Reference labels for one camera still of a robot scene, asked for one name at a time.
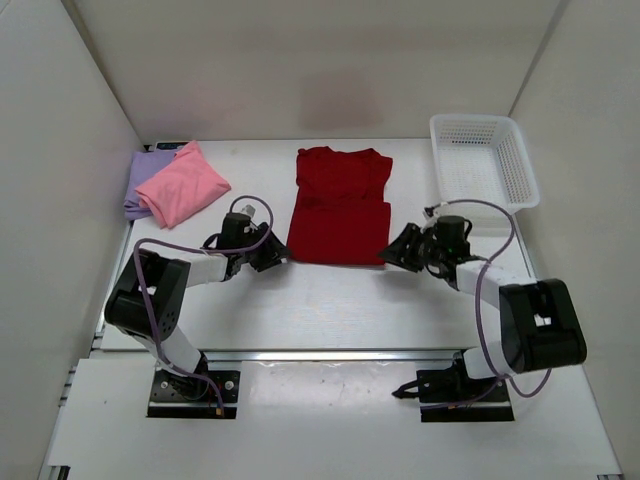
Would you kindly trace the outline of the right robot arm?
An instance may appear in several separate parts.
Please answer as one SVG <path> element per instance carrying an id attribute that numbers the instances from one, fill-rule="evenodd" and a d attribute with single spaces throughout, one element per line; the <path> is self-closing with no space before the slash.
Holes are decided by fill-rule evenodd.
<path id="1" fill-rule="evenodd" d="M 499 313 L 500 337 L 460 354 L 449 387 L 460 399 L 480 393 L 485 379 L 580 365 L 587 344 L 566 284 L 510 273 L 471 253 L 470 220 L 445 215 L 427 227 L 409 223 L 379 257 L 403 270 L 445 281 L 474 297 L 476 328 L 482 328 L 482 306 Z"/>

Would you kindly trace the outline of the pink t shirt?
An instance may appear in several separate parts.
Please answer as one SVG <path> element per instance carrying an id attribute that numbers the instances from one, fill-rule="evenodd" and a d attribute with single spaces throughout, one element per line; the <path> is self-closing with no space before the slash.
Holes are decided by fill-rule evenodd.
<path id="1" fill-rule="evenodd" d="M 231 191 L 230 183 L 206 161 L 192 140 L 171 162 L 135 189 L 161 228 L 172 229 Z"/>

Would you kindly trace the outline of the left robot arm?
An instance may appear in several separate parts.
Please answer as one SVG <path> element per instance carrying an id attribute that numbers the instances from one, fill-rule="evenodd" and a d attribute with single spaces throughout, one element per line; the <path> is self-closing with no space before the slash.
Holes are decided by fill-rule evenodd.
<path id="1" fill-rule="evenodd" d="M 206 355 L 179 327 L 185 293 L 227 282 L 244 266 L 260 273 L 290 257 L 273 232 L 271 208 L 265 210 L 268 220 L 258 224 L 252 206 L 230 207 L 220 231 L 200 247 L 153 238 L 137 241 L 106 302 L 106 323 L 144 346 L 175 376 L 175 388 L 188 400 L 206 395 L 210 377 Z"/>

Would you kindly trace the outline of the purple t shirt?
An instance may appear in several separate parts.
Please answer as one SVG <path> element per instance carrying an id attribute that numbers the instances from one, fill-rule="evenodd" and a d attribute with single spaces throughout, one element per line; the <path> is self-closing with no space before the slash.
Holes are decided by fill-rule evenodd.
<path id="1" fill-rule="evenodd" d="M 176 150 L 154 150 L 133 154 L 123 203 L 124 217 L 127 221 L 135 221 L 152 215 L 149 208 L 140 206 L 140 197 L 136 188 L 168 166 L 175 153 Z"/>

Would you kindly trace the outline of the red t shirt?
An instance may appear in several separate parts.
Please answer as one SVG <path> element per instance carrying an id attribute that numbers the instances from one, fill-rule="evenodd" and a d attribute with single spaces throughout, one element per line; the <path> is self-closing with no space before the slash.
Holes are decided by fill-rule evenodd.
<path id="1" fill-rule="evenodd" d="M 384 192 L 393 159 L 374 149 L 300 149 L 298 192 L 287 247 L 301 263 L 378 267 L 388 246 L 391 205 Z"/>

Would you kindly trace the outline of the white plastic laundry basket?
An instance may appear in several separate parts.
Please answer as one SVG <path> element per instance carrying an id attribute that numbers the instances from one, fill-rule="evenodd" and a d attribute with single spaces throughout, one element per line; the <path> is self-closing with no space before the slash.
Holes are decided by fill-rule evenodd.
<path id="1" fill-rule="evenodd" d="M 429 128 L 442 200 L 488 201 L 511 214 L 539 204 L 526 143 L 513 119 L 437 114 L 430 119 Z"/>

